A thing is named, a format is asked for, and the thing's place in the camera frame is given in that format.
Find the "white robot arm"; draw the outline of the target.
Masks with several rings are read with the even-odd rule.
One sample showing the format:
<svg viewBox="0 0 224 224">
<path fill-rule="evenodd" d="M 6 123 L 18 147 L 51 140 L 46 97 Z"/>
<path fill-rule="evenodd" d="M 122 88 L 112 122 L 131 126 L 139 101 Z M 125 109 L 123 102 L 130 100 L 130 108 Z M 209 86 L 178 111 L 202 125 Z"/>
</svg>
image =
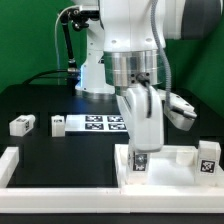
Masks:
<svg viewBox="0 0 224 224">
<path fill-rule="evenodd" d="M 96 15 L 104 37 L 105 81 L 115 88 L 129 134 L 128 162 L 149 163 L 164 145 L 163 116 L 175 114 L 189 129 L 196 118 L 171 102 L 167 39 L 199 39 L 223 12 L 223 0 L 74 0 L 80 14 Z"/>
</svg>

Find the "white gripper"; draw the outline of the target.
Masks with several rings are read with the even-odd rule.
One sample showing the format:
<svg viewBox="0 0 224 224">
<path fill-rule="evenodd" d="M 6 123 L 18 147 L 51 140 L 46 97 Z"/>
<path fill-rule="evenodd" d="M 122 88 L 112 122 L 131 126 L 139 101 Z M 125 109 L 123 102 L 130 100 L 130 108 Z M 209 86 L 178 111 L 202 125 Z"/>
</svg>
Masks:
<svg viewBox="0 0 224 224">
<path fill-rule="evenodd" d="M 136 84 L 125 96 L 116 96 L 121 116 L 129 135 L 129 144 L 138 152 L 160 151 L 164 145 L 162 102 L 152 87 Z M 146 164 L 145 153 L 136 155 L 137 164 Z"/>
</svg>

